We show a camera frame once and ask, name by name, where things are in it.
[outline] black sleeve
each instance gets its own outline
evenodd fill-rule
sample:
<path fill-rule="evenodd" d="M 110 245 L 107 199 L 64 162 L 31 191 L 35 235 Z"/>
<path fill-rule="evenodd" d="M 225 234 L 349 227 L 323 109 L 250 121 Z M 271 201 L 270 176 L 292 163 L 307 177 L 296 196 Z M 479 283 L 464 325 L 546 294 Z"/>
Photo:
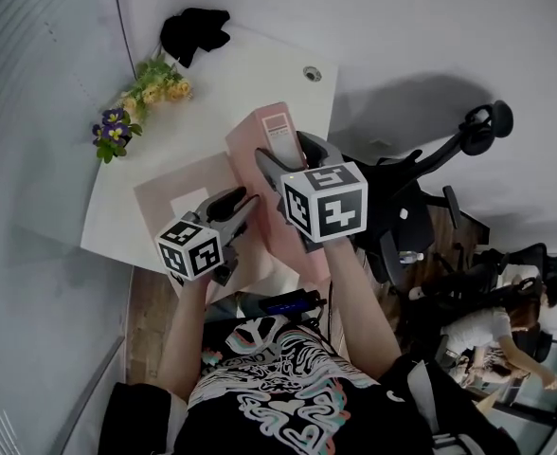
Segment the black sleeve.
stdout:
<path fill-rule="evenodd" d="M 99 436 L 98 455 L 164 453 L 171 395 L 156 386 L 116 383 Z"/>
<path fill-rule="evenodd" d="M 413 400 L 407 385 L 407 376 L 417 365 L 410 355 L 403 355 L 380 378 L 387 388 Z M 426 362 L 432 385 L 440 433 L 466 434 L 477 442 L 485 453 L 518 455 L 516 442 L 502 429 L 494 427 L 472 402 L 468 393 L 445 373 L 436 362 Z"/>

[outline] water bottle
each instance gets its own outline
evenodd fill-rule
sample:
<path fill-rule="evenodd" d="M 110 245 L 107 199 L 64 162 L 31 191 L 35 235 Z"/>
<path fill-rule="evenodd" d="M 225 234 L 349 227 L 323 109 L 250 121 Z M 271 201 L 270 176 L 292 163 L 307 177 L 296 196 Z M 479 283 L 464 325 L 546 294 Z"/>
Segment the water bottle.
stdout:
<path fill-rule="evenodd" d="M 423 260 L 423 253 L 415 251 L 401 251 L 399 253 L 399 261 L 401 264 L 414 264 Z"/>

